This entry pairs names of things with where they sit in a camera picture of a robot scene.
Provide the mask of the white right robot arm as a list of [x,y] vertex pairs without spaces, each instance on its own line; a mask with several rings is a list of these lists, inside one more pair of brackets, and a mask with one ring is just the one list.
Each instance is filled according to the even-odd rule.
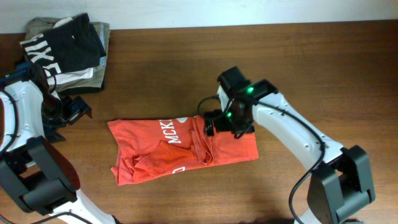
[[272,133],[306,172],[289,194],[294,223],[344,223],[376,199],[366,151],[346,148],[298,113],[268,80],[246,79],[238,67],[217,78],[221,108],[203,113],[205,134],[231,132],[236,139],[258,124]]

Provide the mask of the orange FRAM t-shirt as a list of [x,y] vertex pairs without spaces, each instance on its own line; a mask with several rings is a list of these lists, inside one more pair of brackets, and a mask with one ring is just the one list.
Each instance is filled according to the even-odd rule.
[[118,185],[140,184],[166,175],[193,169],[256,160],[259,157],[254,133],[236,139],[229,131],[205,133],[199,116],[115,120],[108,128],[118,145],[111,171]]

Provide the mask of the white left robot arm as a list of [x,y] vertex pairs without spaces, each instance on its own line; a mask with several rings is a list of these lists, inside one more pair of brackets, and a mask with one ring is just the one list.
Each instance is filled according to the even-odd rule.
[[3,129],[1,188],[26,213],[65,223],[118,223],[81,190],[79,176],[54,146],[91,108],[81,97],[61,98],[47,81],[47,69],[23,62],[1,77]]

